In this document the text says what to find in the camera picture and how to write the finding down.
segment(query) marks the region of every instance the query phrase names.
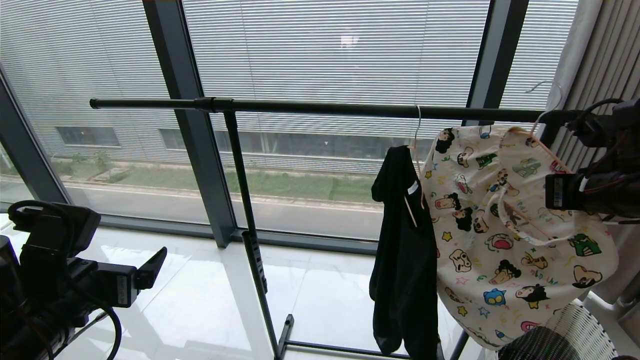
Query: white label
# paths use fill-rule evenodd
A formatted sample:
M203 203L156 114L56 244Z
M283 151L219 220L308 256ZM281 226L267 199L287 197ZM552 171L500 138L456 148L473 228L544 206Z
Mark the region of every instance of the white label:
M127 304L127 277L126 276L118 276L116 277L116 286L118 288L118 304L126 305Z
M406 192L409 193L409 195L415 193L415 191L418 190L418 180L413 182L413 185L411 185L411 187L409 189L406 190Z

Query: glass pane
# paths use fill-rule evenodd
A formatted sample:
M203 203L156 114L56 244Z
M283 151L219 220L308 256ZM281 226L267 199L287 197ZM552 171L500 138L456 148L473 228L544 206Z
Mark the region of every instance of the glass pane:
M545 109L551 83L526 91L553 80L577 6L578 0L529 1L501 108Z
M13 204L29 199L33 199L31 192L0 144L0 202Z
M184 2L205 94L236 99L466 105L488 1ZM238 113L258 227L377 239L371 185L415 119ZM224 121L212 115L244 225ZM422 121L431 139L460 121Z
M74 202L208 222L173 111L89 107L91 97L169 97L142 3L0 2L0 61Z

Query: clothing tag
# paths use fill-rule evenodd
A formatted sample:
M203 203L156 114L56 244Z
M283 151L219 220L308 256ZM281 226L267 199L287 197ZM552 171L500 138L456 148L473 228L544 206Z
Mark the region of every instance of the clothing tag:
M409 189L406 190L406 192L409 193L409 195L415 193L415 191L418 190L418 180L413 182L413 185L411 185L411 187Z

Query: laundry basket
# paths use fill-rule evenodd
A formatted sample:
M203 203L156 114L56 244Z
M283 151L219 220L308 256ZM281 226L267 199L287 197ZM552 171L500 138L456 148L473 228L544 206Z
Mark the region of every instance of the laundry basket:
M611 360L616 356L600 322L577 301L498 353L500 360Z

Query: white tile floor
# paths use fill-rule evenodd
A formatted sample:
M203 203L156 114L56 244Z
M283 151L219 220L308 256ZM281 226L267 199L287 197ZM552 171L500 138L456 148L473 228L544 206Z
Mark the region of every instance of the white tile floor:
M6 215L0 215L0 226ZM27 234L4 227L16 251ZM117 309L124 328L117 359L272 359L268 337L244 247L225 250L212 241L99 229L82 257L140 266L157 249L169 254L151 290L145 290L129 309ZM369 276L373 257L311 250L261 247L267 294L276 336L287 314L295 316L291 338L376 350L371 333L373 301ZM603 321L622 354L638 354L615 321ZM438 331L449 357L461 329L443 305L438 309ZM69 346L61 360L104 359L113 340L105 319ZM470 341L462 359L475 360L480 346ZM335 356L288 350L285 360L327 360Z

